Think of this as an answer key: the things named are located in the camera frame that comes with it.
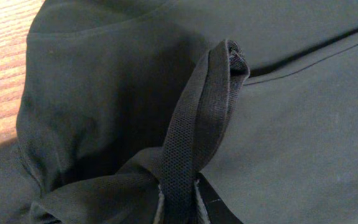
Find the wooden table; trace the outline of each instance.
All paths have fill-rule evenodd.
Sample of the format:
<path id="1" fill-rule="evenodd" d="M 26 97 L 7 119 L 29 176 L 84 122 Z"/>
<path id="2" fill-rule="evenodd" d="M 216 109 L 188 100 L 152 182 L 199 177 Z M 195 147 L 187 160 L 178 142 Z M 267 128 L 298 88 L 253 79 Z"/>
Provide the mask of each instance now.
<path id="1" fill-rule="evenodd" d="M 25 38 L 41 0 L 0 0 L 0 143 L 16 136 L 25 78 Z"/>

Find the seam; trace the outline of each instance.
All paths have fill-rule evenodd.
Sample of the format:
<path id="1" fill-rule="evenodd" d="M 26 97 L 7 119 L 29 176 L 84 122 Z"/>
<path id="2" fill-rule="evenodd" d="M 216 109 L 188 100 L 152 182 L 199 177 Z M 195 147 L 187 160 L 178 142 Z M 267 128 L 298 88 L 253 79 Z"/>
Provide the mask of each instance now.
<path id="1" fill-rule="evenodd" d="M 291 75 L 295 75 L 295 74 L 297 74 L 297 73 L 299 73 L 299 72 L 302 72 L 302 71 L 304 71 L 304 70 L 306 70 L 306 69 L 308 69 L 308 68 L 310 68 L 310 67 L 312 67 L 312 66 L 314 66 L 314 65 L 317 65 L 317 64 L 320 63 L 320 62 L 323 62 L 323 61 L 325 61 L 325 60 L 327 60 L 327 59 L 330 59 L 331 57 L 334 57 L 334 56 L 336 56 L 336 55 L 339 55 L 339 54 L 341 54 L 341 53 L 344 53 L 344 52 L 346 52 L 346 51 L 348 51 L 348 50 L 350 50 L 350 49 L 353 49 L 354 47 L 357 47 L 357 46 L 358 46 L 358 44 L 355 44 L 355 45 L 353 45 L 353 46 L 351 46 L 351 47 L 348 47 L 348 48 L 346 48 L 346 49 L 344 49 L 344 50 L 340 50 L 339 52 L 336 52 L 335 54 L 326 56 L 326 57 L 324 57 L 324 58 L 318 60 L 317 62 L 313 62 L 312 64 L 310 64 L 310 65 L 308 65 L 308 66 L 305 66 L 305 67 L 303 67 L 303 68 L 301 68 L 301 69 L 299 69 L 299 70 L 297 70 L 297 71 L 295 71 L 295 72 L 289 73 L 289 74 L 287 74 L 287 75 L 282 75 L 282 76 L 280 76 L 280 77 L 274 77 L 274 78 L 270 78 L 270 79 L 268 79 L 268 80 L 263 80 L 263 81 L 259 81 L 259 82 L 248 83 L 248 84 L 245 84 L 244 86 L 255 85 L 255 84 L 259 84 L 259 83 L 265 83 L 265 82 L 269 82 L 269 81 L 273 81 L 273 80 L 278 80 L 278 79 L 281 79 L 281 78 L 286 78 L 286 77 L 289 77 L 289 76 L 291 76 Z"/>
<path id="2" fill-rule="evenodd" d="M 51 136 L 52 139 L 54 140 L 57 140 L 57 141 L 51 141 L 52 144 L 53 144 L 53 152 L 55 153 L 55 157 L 56 157 L 56 160 L 57 160 L 57 166 L 59 168 L 59 176 L 60 176 L 60 181 L 62 182 L 62 185 L 66 185 L 67 183 L 65 183 L 65 180 L 64 180 L 64 172 L 63 172 L 63 169 L 62 169 L 62 161 L 60 160 L 60 156 L 59 156 L 59 153 L 58 153 L 58 149 L 61 149 L 61 147 L 58 147 L 57 143 L 56 142 L 62 142 L 62 141 L 59 141 L 59 138 L 55 138 L 52 134 Z"/>
<path id="3" fill-rule="evenodd" d="M 101 27 L 95 27 L 90 29 L 85 29 L 81 31 L 76 32 L 59 32 L 59 33 L 40 33 L 40 32 L 34 32 L 34 33 L 28 33 L 27 38 L 35 38 L 35 39 L 51 39 L 51 38 L 59 38 L 59 39 L 73 39 L 78 38 L 79 35 L 82 36 L 94 36 L 99 35 L 107 32 L 112 32 L 118 29 L 125 28 L 125 26 L 129 26 L 135 22 L 138 22 L 137 25 L 140 25 L 143 22 L 148 22 L 149 20 L 163 14 L 164 12 L 167 12 L 169 9 L 171 9 L 179 0 L 168 0 L 167 2 L 163 3 L 161 6 L 146 12 L 143 15 L 140 15 L 138 17 L 117 22 L 114 24 L 109 24 Z"/>
<path id="4" fill-rule="evenodd" d="M 40 180 L 38 178 L 36 178 L 35 174 L 33 174 L 30 164 L 28 163 L 28 161 L 24 158 L 22 149 L 20 147 L 20 140 L 19 138 L 17 138 L 17 159 L 19 160 L 19 164 L 22 166 L 22 168 L 24 169 L 24 171 L 30 176 L 31 179 L 34 180 L 34 182 L 37 184 L 38 187 L 38 195 L 39 197 L 42 195 L 42 187 L 41 187 L 41 183 Z"/>

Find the black fabric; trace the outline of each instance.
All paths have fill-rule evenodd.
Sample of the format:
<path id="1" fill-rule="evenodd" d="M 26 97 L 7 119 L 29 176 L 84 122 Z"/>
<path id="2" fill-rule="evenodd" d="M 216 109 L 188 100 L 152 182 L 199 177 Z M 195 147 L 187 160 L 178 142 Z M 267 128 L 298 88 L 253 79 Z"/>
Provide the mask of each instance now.
<path id="1" fill-rule="evenodd" d="M 204 200 L 211 224 L 241 224 L 242 222 L 230 212 L 205 177 L 202 174 L 198 174 L 197 179 L 200 180 L 198 187 L 200 188 L 200 194 Z"/>
<path id="2" fill-rule="evenodd" d="M 141 176 L 142 186 L 128 185 L 133 192 L 123 195 L 139 200 L 122 214 L 150 220 L 153 214 L 136 211 L 149 200 L 147 209 L 157 206 L 150 198 L 158 197 L 162 150 L 140 150 L 162 145 L 196 62 L 225 38 L 238 41 L 260 76 L 239 93 L 240 109 L 202 171 L 208 182 L 246 223 L 357 223 L 358 144 L 350 141 L 358 143 L 358 1 L 352 0 L 46 0 L 27 37 L 17 144 L 0 149 L 0 223 L 27 222 L 32 202 L 34 220 L 65 219 L 59 209 L 39 206 L 56 190 L 86 215 L 94 208 L 75 191 L 94 195 L 93 205 L 105 202 L 83 189 L 118 172 Z M 342 39 L 350 44 L 336 45 Z M 345 57 L 346 49 L 355 51 Z M 319 69 L 308 69 L 314 65 Z M 334 108 L 348 112 L 337 123 Z M 65 205 L 62 211 L 75 211 Z"/>
<path id="3" fill-rule="evenodd" d="M 195 174 L 220 145 L 249 69 L 238 46 L 221 42 L 204 56 L 175 108 L 163 144 L 162 192 L 167 223 L 187 223 Z"/>
<path id="4" fill-rule="evenodd" d="M 238 46 L 231 40 L 221 42 L 197 64 L 172 116 L 162 155 L 150 160 L 135 156 L 115 175 L 82 180 L 60 187 L 32 203 L 31 223 L 151 223 L 158 207 L 157 179 L 165 196 L 164 223 L 197 223 L 193 208 L 194 167 L 205 164 L 219 146 L 236 95 L 249 69 Z M 194 139 L 203 126 L 216 131 L 210 147 L 197 147 Z M 197 150 L 204 157 L 193 157 Z"/>

